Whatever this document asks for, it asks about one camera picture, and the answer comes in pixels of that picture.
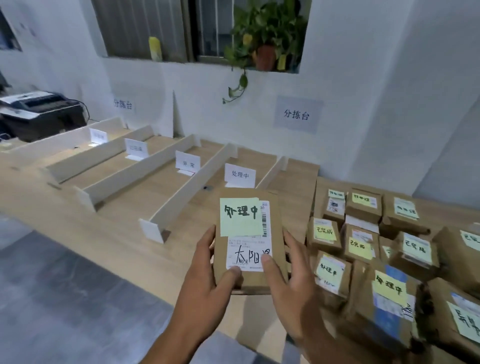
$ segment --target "white divider board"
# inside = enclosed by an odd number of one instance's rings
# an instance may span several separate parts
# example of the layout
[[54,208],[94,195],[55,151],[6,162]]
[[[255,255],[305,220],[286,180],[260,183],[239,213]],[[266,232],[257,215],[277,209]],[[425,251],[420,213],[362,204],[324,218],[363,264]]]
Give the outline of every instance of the white divider board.
[[104,179],[84,188],[76,187],[77,196],[80,202],[95,212],[95,205],[105,200],[107,197],[127,187],[131,183],[145,177],[147,174],[160,168],[168,161],[175,158],[175,151],[185,151],[193,146],[202,146],[200,140],[195,135],[189,135],[180,139],[165,149],[162,149],[151,156],[132,164]]
[[37,140],[36,142],[25,144],[8,152],[14,167],[27,167],[36,160],[50,157],[65,149],[72,149],[83,143],[90,141],[90,127],[102,130],[107,133],[123,129],[123,121],[119,117],[95,122],[81,128],[60,133],[51,137]]
[[177,218],[188,202],[229,158],[237,158],[237,146],[228,143],[206,162],[167,202],[150,218],[139,219],[140,226],[148,239],[164,243],[161,232]]
[[67,179],[76,176],[93,166],[96,166],[103,161],[116,156],[125,151],[124,138],[145,140],[153,136],[153,129],[150,125],[134,130],[122,137],[112,141],[100,144],[82,153],[75,154],[71,157],[65,158],[57,163],[51,164],[42,168],[46,175],[50,174],[51,179],[49,183],[58,186]]
[[260,182],[258,182],[257,187],[259,190],[264,190],[268,187],[271,181],[275,178],[275,176],[281,170],[287,170],[288,158],[287,157],[280,157],[277,159],[276,163],[273,165],[272,168],[267,172],[267,174],[262,178]]

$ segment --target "hand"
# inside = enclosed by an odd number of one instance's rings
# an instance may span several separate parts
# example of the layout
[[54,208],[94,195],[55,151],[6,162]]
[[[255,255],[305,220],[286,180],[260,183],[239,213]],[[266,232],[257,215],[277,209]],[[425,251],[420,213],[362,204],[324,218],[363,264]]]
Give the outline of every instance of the hand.
[[210,227],[198,241],[170,323],[142,363],[188,363],[222,321],[241,270],[230,268],[215,286],[210,264],[215,228]]
[[288,284],[270,255],[262,255],[262,266],[278,318],[295,343],[302,346],[305,336],[312,330],[324,329],[318,288],[309,266],[306,247],[285,229],[283,238],[290,248],[292,263],[292,275]]

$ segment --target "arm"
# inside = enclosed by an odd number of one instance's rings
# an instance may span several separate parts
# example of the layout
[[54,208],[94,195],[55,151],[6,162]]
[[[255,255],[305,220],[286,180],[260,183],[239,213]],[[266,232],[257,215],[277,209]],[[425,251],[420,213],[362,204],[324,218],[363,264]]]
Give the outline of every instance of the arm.
[[325,328],[305,246],[286,230],[283,236],[290,248],[292,263],[292,278],[288,284],[273,258],[268,254],[262,255],[262,266],[280,322],[297,346],[303,349],[310,363],[325,363],[326,358],[329,363],[335,364],[357,363],[339,347]]
[[197,243],[192,265],[181,287],[172,318],[141,364],[186,364],[200,344],[213,334],[222,321],[239,267],[227,270],[215,286],[210,259],[215,225]]

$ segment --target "green sticky note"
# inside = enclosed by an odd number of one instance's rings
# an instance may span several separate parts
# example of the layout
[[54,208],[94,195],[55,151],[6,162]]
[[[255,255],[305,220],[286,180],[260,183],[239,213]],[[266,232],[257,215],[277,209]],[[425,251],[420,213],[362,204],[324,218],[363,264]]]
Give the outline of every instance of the green sticky note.
[[253,198],[220,198],[220,236],[262,235],[262,204]]

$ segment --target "cable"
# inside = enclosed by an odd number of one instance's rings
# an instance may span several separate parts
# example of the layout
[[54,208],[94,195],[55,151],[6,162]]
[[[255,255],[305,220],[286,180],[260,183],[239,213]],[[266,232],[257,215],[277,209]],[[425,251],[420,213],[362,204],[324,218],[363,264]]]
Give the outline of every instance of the cable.
[[80,100],[75,100],[74,98],[70,98],[70,99],[68,99],[68,100],[80,102],[83,106],[85,106],[85,109],[87,110],[87,115],[88,115],[88,119],[87,119],[87,123],[88,123],[88,121],[90,120],[90,112],[88,111],[87,105],[85,105],[85,103],[84,103],[84,102],[81,102]]

